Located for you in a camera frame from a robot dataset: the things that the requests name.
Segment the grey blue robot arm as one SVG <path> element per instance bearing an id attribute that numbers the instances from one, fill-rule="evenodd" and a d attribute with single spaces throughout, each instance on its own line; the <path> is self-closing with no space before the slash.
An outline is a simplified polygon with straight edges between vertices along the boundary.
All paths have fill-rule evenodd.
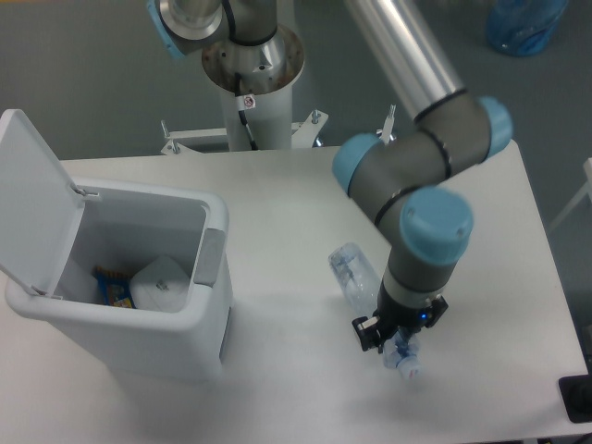
<path id="1" fill-rule="evenodd" d="M 473 228 L 468 203 L 442 183 L 502 151 L 512 139 L 506 107 L 465 89 L 411 1 L 350 1 L 347 7 L 413 118 L 397 141 L 360 134 L 343 143 L 332 172 L 391 247 L 373 313 L 353 329 L 364 350 L 436 324 L 442 292 Z M 255 112 L 302 70 L 293 34 L 273 1 L 151 1 L 149 16 L 174 57 L 202 55 L 203 68 L 230 98 L 225 115 L 233 151 L 290 143 L 290 122 Z"/>

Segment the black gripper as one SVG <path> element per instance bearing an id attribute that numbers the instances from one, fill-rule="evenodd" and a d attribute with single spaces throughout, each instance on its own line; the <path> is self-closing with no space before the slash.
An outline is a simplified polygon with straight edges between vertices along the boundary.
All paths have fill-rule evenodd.
<path id="1" fill-rule="evenodd" d="M 449 305 L 442 295 L 438 295 L 428 306 L 409 307 L 395 301 L 381 282 L 377 295 L 374 316 L 360 316 L 351 321 L 352 328 L 364 352 L 377 349 L 384 351 L 385 343 L 401 328 L 417 333 L 422 327 L 433 327 L 448 310 Z"/>

